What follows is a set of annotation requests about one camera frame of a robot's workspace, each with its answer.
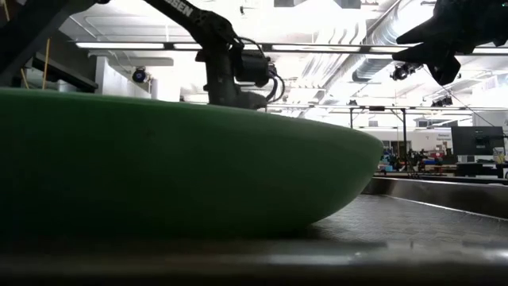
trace computer monitor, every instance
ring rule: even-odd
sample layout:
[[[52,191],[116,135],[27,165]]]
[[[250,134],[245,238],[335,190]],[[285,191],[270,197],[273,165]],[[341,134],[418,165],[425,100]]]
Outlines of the computer monitor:
[[[502,127],[452,127],[453,155],[493,155],[493,149],[504,147]]]

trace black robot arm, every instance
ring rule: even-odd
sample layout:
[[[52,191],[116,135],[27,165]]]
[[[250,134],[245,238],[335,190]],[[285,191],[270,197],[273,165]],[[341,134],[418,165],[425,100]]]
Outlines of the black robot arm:
[[[202,46],[196,60],[206,64],[210,104],[259,109],[267,105],[262,95],[242,92],[235,84],[249,79],[263,86],[275,74],[270,59],[259,50],[244,52],[244,44],[231,23],[220,15],[200,10],[185,0],[145,0],[161,13],[189,31]],[[72,14],[84,11],[94,3],[109,0],[29,0],[21,12],[0,29],[0,38],[10,44],[0,45],[0,85],[6,85],[13,74],[44,44]]]

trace green bowl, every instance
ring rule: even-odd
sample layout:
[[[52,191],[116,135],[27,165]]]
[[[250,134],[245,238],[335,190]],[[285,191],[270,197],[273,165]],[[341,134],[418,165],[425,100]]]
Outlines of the green bowl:
[[[237,238],[350,203],[380,141],[251,110],[0,90],[0,238]]]

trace ceiling light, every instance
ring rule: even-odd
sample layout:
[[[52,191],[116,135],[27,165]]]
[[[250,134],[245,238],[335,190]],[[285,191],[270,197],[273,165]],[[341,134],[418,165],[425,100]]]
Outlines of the ceiling light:
[[[173,46],[175,47],[176,50],[191,50],[191,51],[195,51],[195,50],[201,49],[201,45],[200,44],[195,44],[195,43],[174,44]],[[257,46],[255,44],[246,44],[244,49],[245,50],[257,50],[258,48],[257,48]]]
[[[401,52],[409,47],[395,47],[395,46],[387,46],[387,47],[371,47],[369,52],[373,53],[396,53]]]
[[[79,42],[79,48],[88,49],[164,49],[163,43],[102,43],[102,42]]]
[[[508,48],[475,48],[473,55],[508,56]]]
[[[314,44],[274,44],[271,47],[278,52],[359,52],[360,47],[357,46],[330,46],[330,45],[314,45]]]

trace security camera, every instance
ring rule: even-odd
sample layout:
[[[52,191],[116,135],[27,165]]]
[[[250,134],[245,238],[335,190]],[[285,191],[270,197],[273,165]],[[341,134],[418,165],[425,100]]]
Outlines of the security camera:
[[[395,66],[395,70],[390,74],[393,80],[404,80],[408,76],[413,75],[418,69],[422,68],[421,64],[404,63]]]
[[[133,81],[135,83],[147,83],[151,76],[146,72],[146,67],[138,67],[133,73]]]

